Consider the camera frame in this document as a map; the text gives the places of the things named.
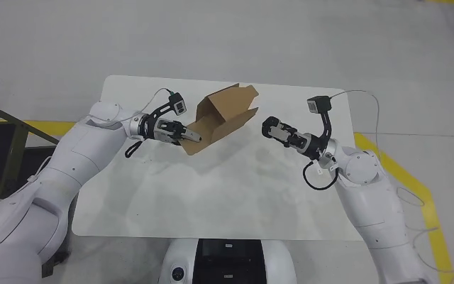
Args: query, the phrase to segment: box flap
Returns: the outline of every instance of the box flap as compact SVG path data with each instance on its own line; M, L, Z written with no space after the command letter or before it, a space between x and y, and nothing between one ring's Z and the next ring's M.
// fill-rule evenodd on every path
M247 87L234 86L236 85L208 96L217 112L226 121L248 110L254 98L258 96L257 91L252 85Z
M228 120L226 123L222 124L218 128L214 129L213 135L211 137L211 143L216 142L228 134L234 132L243 126L249 119L251 119L257 112L258 107L255 109L249 109L248 111L243 112L242 114L237 115L236 117Z
M209 99L210 96L217 94L219 92L222 92L228 88L239 87L239 86L240 86L240 83L236 83L236 84L231 85L230 87L220 89L219 91L216 91L214 93L207 95L201 102L199 102L199 104L197 104L196 121L198 121L199 119L201 119L202 117L204 117L207 114L212 114L214 112L217 112L215 106Z

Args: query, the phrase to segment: gray floor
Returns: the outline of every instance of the gray floor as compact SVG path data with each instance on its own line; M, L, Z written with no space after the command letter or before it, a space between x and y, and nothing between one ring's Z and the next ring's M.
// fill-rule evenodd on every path
M0 1L3 110L20 119L76 121L100 97L108 75L371 91L382 108L379 132L392 134L380 135L381 147L432 189L454 256L453 5ZM349 99L355 131L373 132L373 100L361 94ZM422 224L419 212L407 211L412 224ZM75 236L73 244L71 259L44 283L153 283L167 240ZM299 283L377 282L362 242L288 245ZM433 262L426 239L420 249Z

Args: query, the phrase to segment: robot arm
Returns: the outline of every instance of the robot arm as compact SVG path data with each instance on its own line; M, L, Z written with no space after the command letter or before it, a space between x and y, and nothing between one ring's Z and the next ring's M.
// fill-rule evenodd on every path
M369 248L380 284L432 283L406 235L396 187L377 156L372 151L342 147L337 140L330 139L329 97L314 97L308 100L308 105L311 112L322 115L325 126L322 136L301 134L275 117L263 122L262 134L313 160L308 166L318 163L330 170L333 182L329 186L316 188L308 184L317 190L335 185L347 217Z
M58 250L67 233L71 201L111 162L128 137L176 145L183 138L201 140L180 122L160 118L169 111L176 115L186 111L181 95L169 92L169 103L151 114L97 102L90 115L62 137L47 166L0 201L1 283L40 282L41 264Z

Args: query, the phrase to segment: table surface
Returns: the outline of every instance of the table surface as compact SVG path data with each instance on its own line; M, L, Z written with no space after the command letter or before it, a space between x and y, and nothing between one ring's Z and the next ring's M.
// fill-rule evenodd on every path
M180 92L188 111L164 117L189 124L197 104L234 82L109 76L101 100L124 109L142 109L155 90ZM127 140L112 162L81 189L72 230L80 236L131 236L210 239L361 240L332 187L311 189L301 176L309 159L261 134L261 123L276 116L299 132L320 135L318 114L306 100L340 89L252 84L259 107L246 125L202 152L188 156L181 147L145 141L129 159ZM145 110L167 101L158 94ZM333 100L333 138L354 146L346 96ZM322 186L328 173L308 179Z

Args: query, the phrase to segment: cardboard box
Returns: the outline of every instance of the cardboard box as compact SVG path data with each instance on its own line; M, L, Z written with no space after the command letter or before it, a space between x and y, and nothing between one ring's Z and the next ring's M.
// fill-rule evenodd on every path
M186 153L194 155L243 126L258 110L249 109L256 96L252 85L235 84L204 97L197 105L196 121L187 126L201 136L201 141L180 141Z

